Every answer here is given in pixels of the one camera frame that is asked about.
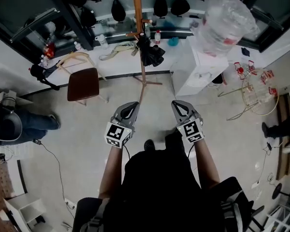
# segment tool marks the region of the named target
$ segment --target person's foot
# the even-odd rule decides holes
[[[264,134],[264,137],[265,137],[265,138],[268,138],[268,130],[269,130],[269,128],[268,128],[267,125],[263,122],[263,123],[262,123],[262,131],[263,131],[263,134]]]
[[[49,116],[50,118],[53,118],[53,119],[57,122],[57,124],[58,124],[58,128],[57,128],[57,129],[60,129],[61,125],[60,125],[58,119],[56,118],[56,116],[53,115],[53,114],[50,114],[50,115],[48,115],[48,116]]]
[[[155,148],[155,144],[154,144],[154,141],[152,141],[151,139],[148,139],[148,140],[144,143],[144,150],[145,150],[145,151],[153,151],[153,150],[156,150],[156,148]]]

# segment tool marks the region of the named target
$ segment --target white shelf unit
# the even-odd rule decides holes
[[[9,200],[4,199],[4,202],[22,232],[54,232],[45,223],[37,224],[32,230],[28,226],[28,223],[46,212],[41,199],[26,193]]]

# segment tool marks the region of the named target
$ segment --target metal stand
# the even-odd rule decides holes
[[[145,20],[145,19],[142,18],[142,3],[141,3],[141,0],[133,0],[133,2],[134,2],[134,7],[135,7],[135,19],[136,19],[137,33],[127,33],[126,36],[134,36],[136,39],[138,39],[137,37],[139,37],[139,34],[144,32],[143,31],[143,23],[145,23],[145,22],[147,22],[147,23],[149,22],[150,23],[150,20]],[[138,80],[139,82],[142,82],[142,85],[143,85],[139,103],[142,102],[144,89],[147,86],[147,84],[162,85],[162,83],[155,83],[155,82],[146,81],[145,67],[143,65],[142,59],[141,59],[141,70],[142,70],[142,79],[139,79],[139,78],[134,76],[134,78],[136,80]]]

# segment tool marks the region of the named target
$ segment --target black shoe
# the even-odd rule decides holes
[[[267,125],[263,122],[263,123],[262,123],[262,131],[263,131],[263,134],[264,134],[264,137],[265,137],[265,138],[268,138],[268,130],[269,130],[269,128],[268,128]]]
[[[154,151],[154,150],[156,150],[156,148],[155,148],[155,144],[154,144],[154,141],[152,141],[151,139],[148,139],[148,140],[144,143],[144,150],[145,150],[145,151]]]

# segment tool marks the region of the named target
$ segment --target floor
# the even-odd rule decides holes
[[[149,75],[149,81],[162,82],[162,86],[149,86],[135,123],[136,133],[127,143],[131,155],[143,150],[145,140],[154,140],[157,149],[164,149],[162,131],[176,125],[171,109],[174,100],[169,74]],[[117,107],[131,101],[137,101],[142,86],[132,77],[101,81],[101,94],[109,97],[105,104],[99,98],[87,101],[87,107],[66,99],[67,88],[60,91],[47,91],[29,96],[34,102],[31,111],[41,114],[54,113],[59,116],[61,128],[49,131],[42,143],[52,151],[60,161],[64,195],[73,202],[84,197],[97,197],[99,185],[110,150],[104,142],[106,123]],[[266,158],[260,184],[252,189],[262,171],[266,139],[261,131],[261,123],[269,126],[277,123],[276,111],[268,116],[244,113],[239,119],[226,121],[240,113],[244,104],[240,92],[217,97],[219,90],[206,88],[198,95],[180,97],[190,102],[204,120],[203,131],[206,142],[216,163],[220,179],[235,176],[246,196],[255,201],[254,208],[265,205],[265,210],[256,218],[263,222],[266,213],[273,209],[276,201],[271,196],[274,186],[267,181],[270,173],[276,175],[278,151],[273,149]],[[278,140],[268,140],[272,146],[278,146]],[[34,157],[21,160],[25,183],[29,193],[41,197],[47,209],[44,218],[56,229],[63,232],[61,222],[73,224],[73,218],[62,201],[58,164],[54,157],[42,146],[32,143]],[[123,153],[123,167],[128,155]],[[195,153],[190,154],[193,173],[198,180]]]

